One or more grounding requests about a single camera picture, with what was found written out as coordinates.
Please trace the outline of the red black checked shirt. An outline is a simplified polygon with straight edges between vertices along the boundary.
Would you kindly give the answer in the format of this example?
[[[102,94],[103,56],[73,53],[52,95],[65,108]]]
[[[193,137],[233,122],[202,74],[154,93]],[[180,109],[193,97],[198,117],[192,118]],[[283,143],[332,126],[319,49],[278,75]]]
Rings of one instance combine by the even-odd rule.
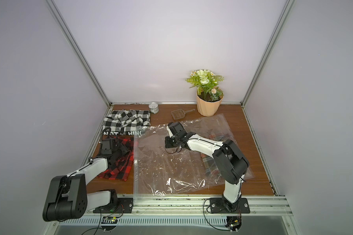
[[[108,180],[122,180],[127,181],[131,172],[133,161],[134,161],[134,138],[124,137],[119,138],[121,143],[128,148],[129,153],[122,157],[119,157],[113,165],[111,165],[106,171],[100,173],[97,177],[100,179]]]

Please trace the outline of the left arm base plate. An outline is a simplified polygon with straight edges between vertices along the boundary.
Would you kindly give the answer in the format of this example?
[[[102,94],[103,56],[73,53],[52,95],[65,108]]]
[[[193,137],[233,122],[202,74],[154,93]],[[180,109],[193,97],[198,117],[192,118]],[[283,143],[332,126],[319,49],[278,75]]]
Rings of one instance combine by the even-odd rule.
[[[93,210],[93,213],[102,214],[122,214],[132,213],[133,209],[133,198],[132,197],[119,197],[114,202],[110,202],[105,206],[98,207]]]

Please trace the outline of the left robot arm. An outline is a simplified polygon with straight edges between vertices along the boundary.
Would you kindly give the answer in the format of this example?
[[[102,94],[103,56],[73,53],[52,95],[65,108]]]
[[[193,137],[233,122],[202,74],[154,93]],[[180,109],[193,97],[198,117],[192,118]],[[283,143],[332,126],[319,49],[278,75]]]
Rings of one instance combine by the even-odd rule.
[[[88,193],[87,185],[97,177],[126,181],[133,159],[131,138],[108,137],[102,140],[96,158],[70,174],[51,180],[43,208],[43,220],[63,222],[77,219],[94,209],[103,213],[124,213],[126,208],[115,190]]]

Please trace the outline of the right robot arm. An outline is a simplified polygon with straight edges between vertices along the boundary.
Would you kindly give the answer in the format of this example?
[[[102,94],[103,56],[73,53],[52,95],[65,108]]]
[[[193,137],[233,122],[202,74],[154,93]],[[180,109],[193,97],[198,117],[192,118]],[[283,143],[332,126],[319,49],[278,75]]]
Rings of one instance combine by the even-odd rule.
[[[194,132],[187,132],[181,123],[171,122],[166,127],[165,148],[175,148],[176,152],[187,149],[212,158],[225,180],[223,204],[236,208],[241,198],[241,188],[250,166],[237,144],[232,140],[224,142],[203,138]]]

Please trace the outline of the black white checked shirt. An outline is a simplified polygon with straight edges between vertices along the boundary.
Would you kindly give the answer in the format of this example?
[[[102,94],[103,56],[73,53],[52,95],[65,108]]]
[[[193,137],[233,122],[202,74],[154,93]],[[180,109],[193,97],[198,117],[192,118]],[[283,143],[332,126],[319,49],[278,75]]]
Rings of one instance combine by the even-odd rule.
[[[151,113],[146,110],[114,110],[104,118],[103,134],[134,135],[140,127],[151,124]]]

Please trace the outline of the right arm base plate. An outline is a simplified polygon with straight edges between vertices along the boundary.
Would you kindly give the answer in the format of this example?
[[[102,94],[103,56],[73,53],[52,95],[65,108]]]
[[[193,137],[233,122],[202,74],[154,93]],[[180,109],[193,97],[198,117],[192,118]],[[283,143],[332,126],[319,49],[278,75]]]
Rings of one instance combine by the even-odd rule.
[[[235,203],[230,203],[225,198],[210,198],[210,213],[244,213],[249,214],[250,206],[247,198],[239,198]]]

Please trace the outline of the multicolour tartan shirt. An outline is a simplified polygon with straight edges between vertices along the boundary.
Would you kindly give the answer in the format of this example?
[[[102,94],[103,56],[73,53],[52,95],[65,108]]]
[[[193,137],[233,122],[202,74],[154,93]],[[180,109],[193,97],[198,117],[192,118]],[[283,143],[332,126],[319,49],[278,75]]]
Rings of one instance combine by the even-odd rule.
[[[209,135],[209,138],[211,140],[219,142],[233,140],[232,135],[224,133],[213,133]],[[218,167],[215,164],[214,159],[205,154],[201,154],[201,158],[205,168],[206,176],[212,177],[214,180],[219,180],[221,178],[221,174],[219,173]]]

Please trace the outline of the clear plastic vacuum bag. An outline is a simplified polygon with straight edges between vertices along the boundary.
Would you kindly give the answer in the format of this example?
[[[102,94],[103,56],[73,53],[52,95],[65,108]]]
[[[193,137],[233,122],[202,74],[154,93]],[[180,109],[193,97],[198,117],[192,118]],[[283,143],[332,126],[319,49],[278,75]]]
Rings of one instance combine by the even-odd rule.
[[[214,186],[223,186],[221,177],[206,176],[201,153],[165,148],[166,124],[141,128],[134,144],[135,200],[188,194]]]

